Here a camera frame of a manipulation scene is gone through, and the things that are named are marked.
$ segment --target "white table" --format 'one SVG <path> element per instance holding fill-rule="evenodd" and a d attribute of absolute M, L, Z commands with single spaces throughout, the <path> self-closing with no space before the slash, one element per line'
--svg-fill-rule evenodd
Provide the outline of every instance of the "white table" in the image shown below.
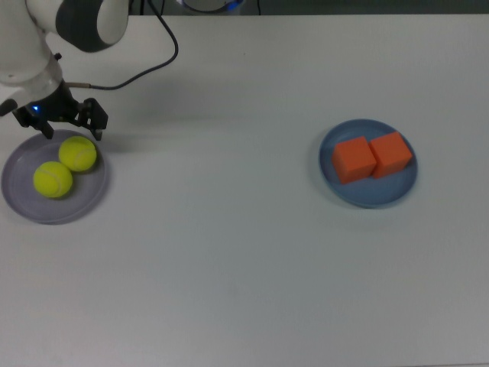
<path fill-rule="evenodd" d="M 168 22 L 175 64 L 74 93 L 110 115 L 100 205 L 41 226 L 0 202 L 0 365 L 488 361 L 489 16 Z M 96 55 L 49 41 L 67 81 L 98 84 L 173 52 L 156 18 Z M 324 184 L 319 143 L 353 118 L 416 150 L 400 205 Z M 34 134 L 2 119 L 0 162 Z"/>

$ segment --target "orange cube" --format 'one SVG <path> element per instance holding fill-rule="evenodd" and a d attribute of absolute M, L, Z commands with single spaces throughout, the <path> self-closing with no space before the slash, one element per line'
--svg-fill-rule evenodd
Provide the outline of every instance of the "orange cube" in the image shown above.
<path fill-rule="evenodd" d="M 377 166 L 372 174 L 374 178 L 402 171 L 413 157 L 413 153 L 399 132 L 375 138 L 369 145 L 377 160 Z"/>
<path fill-rule="evenodd" d="M 377 164 L 364 136 L 338 143 L 331 160 L 342 184 L 370 176 Z"/>

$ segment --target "black cable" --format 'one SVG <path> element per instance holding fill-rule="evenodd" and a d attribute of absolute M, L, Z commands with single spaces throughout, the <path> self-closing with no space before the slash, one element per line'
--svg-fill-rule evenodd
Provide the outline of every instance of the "black cable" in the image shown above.
<path fill-rule="evenodd" d="M 158 20 L 160 21 L 160 23 L 165 27 L 165 29 L 167 30 L 168 34 L 170 35 L 172 41 L 173 41 L 173 45 L 175 46 L 175 52 L 173 53 L 173 56 L 168 60 L 168 61 L 165 61 L 164 63 L 161 63 L 160 65 L 156 65 L 155 67 L 151 67 L 150 69 L 147 69 L 145 71 L 143 71 L 142 73 L 139 73 L 138 75 L 136 76 L 133 76 L 132 78 L 130 78 L 129 80 L 126 80 L 125 82 L 117 85 L 117 86 L 94 86 L 94 85 L 91 85 L 91 84 L 88 84 L 88 85 L 83 85 L 83 84 L 79 84 L 78 86 L 72 86 L 70 85 L 71 87 L 86 87 L 86 88 L 90 88 L 90 89 L 99 89 L 99 90 L 116 90 L 116 89 L 120 89 L 124 86 L 127 86 L 129 83 L 132 83 L 134 82 L 136 79 L 139 79 L 141 78 L 142 76 L 145 76 L 149 73 L 152 73 L 154 72 L 155 70 L 159 70 L 163 67 L 165 67 L 166 65 L 170 65 L 175 59 L 176 57 L 178 56 L 178 52 L 179 52 L 179 48 L 178 48 L 178 41 L 176 40 L 176 37 L 175 37 L 175 34 L 173 34 L 173 32 L 171 31 L 170 27 L 168 27 L 168 24 L 163 20 L 163 18 L 161 17 L 161 15 L 158 13 L 158 10 L 156 9 L 156 7 L 154 6 L 153 4 L 153 1 L 152 0 L 147 0 L 147 3 L 149 4 L 151 10 L 153 11 L 153 13 L 157 16 Z"/>

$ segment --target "blue plate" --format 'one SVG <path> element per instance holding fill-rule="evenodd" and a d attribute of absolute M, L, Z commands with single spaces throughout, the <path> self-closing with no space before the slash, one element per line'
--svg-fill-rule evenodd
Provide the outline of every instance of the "blue plate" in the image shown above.
<path fill-rule="evenodd" d="M 319 149 L 319 166 L 326 182 L 336 195 L 356 206 L 377 208 L 395 203 L 411 190 L 418 175 L 418 160 L 414 154 L 413 147 L 404 137 L 404 141 L 411 153 L 413 153 L 413 159 L 404 170 L 396 174 L 379 179 L 369 177 L 343 185 L 339 182 L 338 175 L 331 162 L 333 149 L 341 141 L 358 138 L 359 136 L 364 136 L 370 141 L 395 131 L 395 128 L 383 122 L 358 119 L 343 122 L 335 126 L 326 135 Z"/>

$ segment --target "tennis ball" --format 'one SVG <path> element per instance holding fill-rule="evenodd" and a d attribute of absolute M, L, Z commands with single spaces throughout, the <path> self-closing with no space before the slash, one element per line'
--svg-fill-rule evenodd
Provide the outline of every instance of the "tennis ball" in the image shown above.
<path fill-rule="evenodd" d="M 83 136 L 72 136 L 65 140 L 59 151 L 60 162 L 73 172 L 90 169 L 97 159 L 95 145 Z"/>
<path fill-rule="evenodd" d="M 61 197 L 72 185 L 70 170 L 60 162 L 46 162 L 34 172 L 34 188 L 45 197 Z"/>

